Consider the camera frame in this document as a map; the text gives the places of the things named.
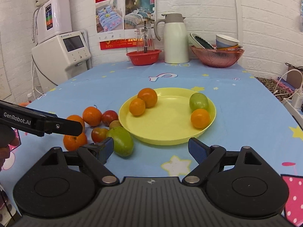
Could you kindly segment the person left hand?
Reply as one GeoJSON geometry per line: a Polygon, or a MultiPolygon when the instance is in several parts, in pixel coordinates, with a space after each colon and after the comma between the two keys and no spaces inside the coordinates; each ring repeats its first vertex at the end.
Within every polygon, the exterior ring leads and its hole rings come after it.
{"type": "Polygon", "coordinates": [[[7,125],[1,124],[0,132],[1,132],[0,133],[0,142],[1,142],[0,162],[2,168],[5,160],[10,157],[9,145],[12,145],[13,147],[18,147],[21,144],[21,142],[20,142],[20,138],[17,137],[14,129],[12,129],[7,125]]]}

